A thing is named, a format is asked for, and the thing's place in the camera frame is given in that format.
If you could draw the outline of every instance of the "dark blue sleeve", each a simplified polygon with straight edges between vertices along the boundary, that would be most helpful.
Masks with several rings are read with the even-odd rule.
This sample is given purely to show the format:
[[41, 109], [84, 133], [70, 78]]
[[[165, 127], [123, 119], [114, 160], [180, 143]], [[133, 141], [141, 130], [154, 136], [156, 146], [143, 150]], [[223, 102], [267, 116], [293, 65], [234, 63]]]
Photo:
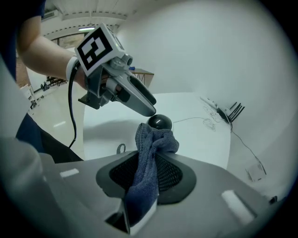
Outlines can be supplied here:
[[46, 0], [31, 0], [29, 7], [23, 12], [20, 24], [32, 17], [41, 16], [41, 18], [43, 18], [45, 14], [45, 3]]

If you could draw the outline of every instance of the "white wall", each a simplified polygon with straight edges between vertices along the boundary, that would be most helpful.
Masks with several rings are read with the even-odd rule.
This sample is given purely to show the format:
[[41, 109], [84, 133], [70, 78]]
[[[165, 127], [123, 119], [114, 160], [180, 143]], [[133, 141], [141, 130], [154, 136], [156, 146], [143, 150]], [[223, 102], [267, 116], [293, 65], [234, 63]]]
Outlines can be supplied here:
[[47, 80], [47, 77], [43, 74], [37, 73], [29, 68], [27, 68], [28, 77], [33, 88], [33, 91], [41, 88], [41, 84]]
[[255, 160], [251, 152], [232, 134], [235, 146], [243, 148], [243, 151], [235, 159], [229, 159], [229, 171], [269, 198], [275, 195], [278, 196], [278, 199], [285, 197], [298, 172], [297, 122], [298, 112], [295, 113], [292, 121], [277, 139], [257, 155], [262, 160], [267, 175], [264, 179], [254, 183], [248, 179], [247, 174], [241, 168], [248, 168]]
[[[270, 160], [266, 155], [274, 142], [293, 136], [286, 128], [298, 110], [297, 59], [279, 25], [260, 4], [151, 2], [128, 18], [117, 36], [134, 57], [134, 66], [155, 73], [151, 92], [194, 91], [221, 105], [238, 101], [246, 106], [234, 121], [234, 131], [260, 160]], [[280, 165], [277, 161], [290, 165], [294, 153], [272, 158], [267, 173]], [[228, 170], [243, 175], [244, 165], [254, 162], [232, 136]]]

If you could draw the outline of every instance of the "ceiling light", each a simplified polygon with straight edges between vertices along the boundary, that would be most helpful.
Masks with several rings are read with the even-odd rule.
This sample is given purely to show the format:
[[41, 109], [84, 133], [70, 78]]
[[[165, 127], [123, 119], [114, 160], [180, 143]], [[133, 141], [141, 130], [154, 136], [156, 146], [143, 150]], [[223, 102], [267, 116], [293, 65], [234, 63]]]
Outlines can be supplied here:
[[85, 28], [80, 28], [79, 31], [91, 31], [94, 29], [95, 29], [95, 27], [85, 27]]

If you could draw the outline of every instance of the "gray cloth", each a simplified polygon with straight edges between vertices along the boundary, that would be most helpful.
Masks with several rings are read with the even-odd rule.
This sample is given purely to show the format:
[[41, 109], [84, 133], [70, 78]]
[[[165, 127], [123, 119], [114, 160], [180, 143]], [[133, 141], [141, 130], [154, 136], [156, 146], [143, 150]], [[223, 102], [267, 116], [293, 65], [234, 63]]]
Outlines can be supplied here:
[[171, 130], [157, 130], [141, 123], [135, 134], [139, 152], [134, 182], [125, 197], [130, 226], [138, 223], [149, 211], [158, 196], [156, 152], [176, 153], [178, 141]]

